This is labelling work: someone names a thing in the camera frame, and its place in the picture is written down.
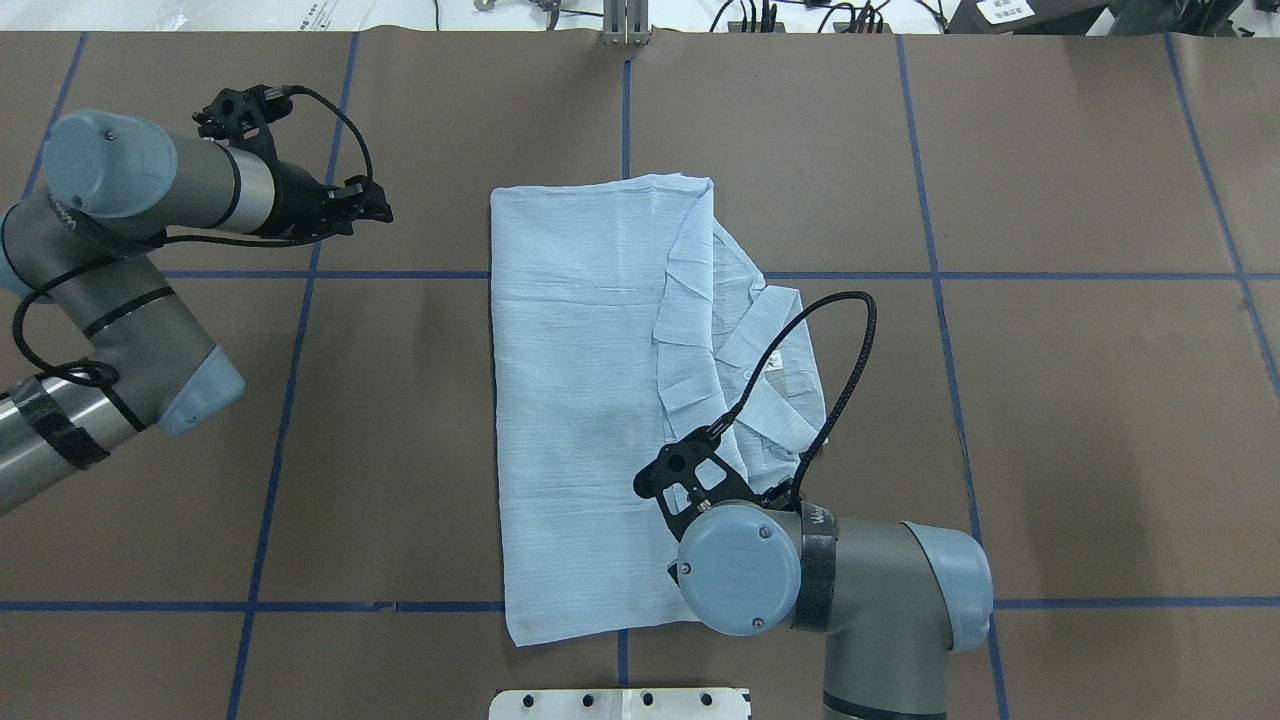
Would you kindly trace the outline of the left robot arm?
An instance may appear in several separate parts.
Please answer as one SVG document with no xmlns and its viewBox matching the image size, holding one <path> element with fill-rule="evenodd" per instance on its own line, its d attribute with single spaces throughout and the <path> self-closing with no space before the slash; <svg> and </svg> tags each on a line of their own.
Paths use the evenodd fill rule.
<svg viewBox="0 0 1280 720">
<path fill-rule="evenodd" d="M 10 333 L 35 373 L 3 391 L 3 511 L 156 427 L 195 429 L 244 379 L 151 261 L 178 243 L 292 249 L 392 223 L 364 140 L 342 184 L 283 161 L 271 124 L 297 85 L 223 90 L 174 135 L 142 117 L 73 111 L 44 143 L 44 183 L 3 214 Z"/>
</svg>

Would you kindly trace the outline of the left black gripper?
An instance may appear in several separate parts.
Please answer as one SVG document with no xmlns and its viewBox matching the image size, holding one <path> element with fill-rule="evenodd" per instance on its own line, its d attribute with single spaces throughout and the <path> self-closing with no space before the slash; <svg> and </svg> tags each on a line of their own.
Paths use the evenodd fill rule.
<svg viewBox="0 0 1280 720">
<path fill-rule="evenodd" d="M 385 190 L 371 178 L 352 176 L 343 186 L 324 184 L 306 169 L 283 161 L 271 173 L 275 199 L 270 240 L 301 242 L 351 236 L 357 222 L 396 220 Z"/>
</svg>

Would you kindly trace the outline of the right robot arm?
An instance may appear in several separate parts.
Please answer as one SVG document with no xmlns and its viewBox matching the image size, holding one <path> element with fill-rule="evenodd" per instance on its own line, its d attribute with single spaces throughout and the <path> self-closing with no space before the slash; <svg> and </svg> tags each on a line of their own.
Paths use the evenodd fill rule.
<svg viewBox="0 0 1280 720">
<path fill-rule="evenodd" d="M 993 579 L 968 533 L 744 501 L 716 505 L 677 543 L 669 574 L 703 625 L 824 637 L 827 719 L 943 719 L 948 659 L 982 647 Z"/>
</svg>

